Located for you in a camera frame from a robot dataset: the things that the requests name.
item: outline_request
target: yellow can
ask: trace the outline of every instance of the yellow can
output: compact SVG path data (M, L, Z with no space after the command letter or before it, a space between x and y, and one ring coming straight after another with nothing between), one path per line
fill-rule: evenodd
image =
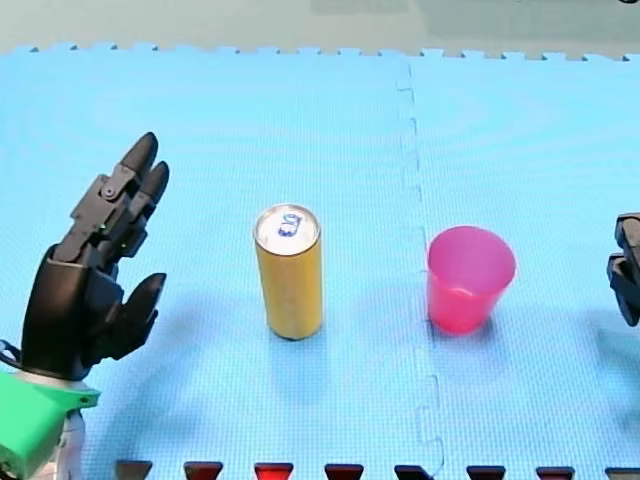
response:
M299 205L275 205L253 236L269 327L290 340L313 335L324 317L318 220Z

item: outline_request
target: blue foam mat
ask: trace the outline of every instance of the blue foam mat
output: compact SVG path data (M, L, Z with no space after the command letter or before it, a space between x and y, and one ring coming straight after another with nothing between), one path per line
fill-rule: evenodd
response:
M121 267L128 291L169 274L161 319L89 377L104 393L88 478L123 458L152 461L150 479L204 460L223 479L259 462L294 479L327 463L451 480L471 464L637 466L640 353L604 273L637 203L637 62L315 53L0 57L3 337L19 339L40 255L97 173L147 130L172 169ZM266 328L250 236L281 201L309 206L325 238L326 325L296 344ZM519 274L490 330L445 341L424 321L423 255L459 223L503 235Z

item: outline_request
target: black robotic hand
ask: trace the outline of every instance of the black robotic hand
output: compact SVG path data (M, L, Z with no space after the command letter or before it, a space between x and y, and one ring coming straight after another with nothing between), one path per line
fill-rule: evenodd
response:
M78 381L102 359L118 360L144 345L166 275L148 276L125 303L118 262L136 255L169 181L166 163L152 167L157 151L155 135L147 133L110 177L96 178L71 213L69 232L42 259L22 347L0 342L0 360L23 371Z
M620 215L615 237L622 253L609 257L609 285L616 294L620 313L635 327L640 320L640 213Z

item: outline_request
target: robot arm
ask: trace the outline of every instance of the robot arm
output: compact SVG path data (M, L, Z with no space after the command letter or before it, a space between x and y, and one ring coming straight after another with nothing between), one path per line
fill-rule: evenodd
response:
M71 214L74 224L46 251L36 274L22 331L22 348L0 360L22 371L63 380L84 379L104 358L116 360L146 342L166 275L143 280L123 302L118 262L133 258L147 221L165 191L169 167L152 168L158 142L141 137L115 166L99 175Z
M99 175L74 208L74 223L45 252L29 297L21 347L0 341L0 480L81 479L81 409L99 392L82 383L102 359L119 360L147 340L166 275L145 278L127 301L118 262L133 258L169 181L153 165L158 141L142 136Z
M607 274L620 313L635 327L640 321L640 213L620 215L615 237L622 253L609 257Z

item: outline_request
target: plastic cup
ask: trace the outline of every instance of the plastic cup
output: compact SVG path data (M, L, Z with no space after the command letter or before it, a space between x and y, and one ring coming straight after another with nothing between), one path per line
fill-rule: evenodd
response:
M453 335L482 327L516 271L511 248L496 234L460 226L440 233L427 255L429 320Z

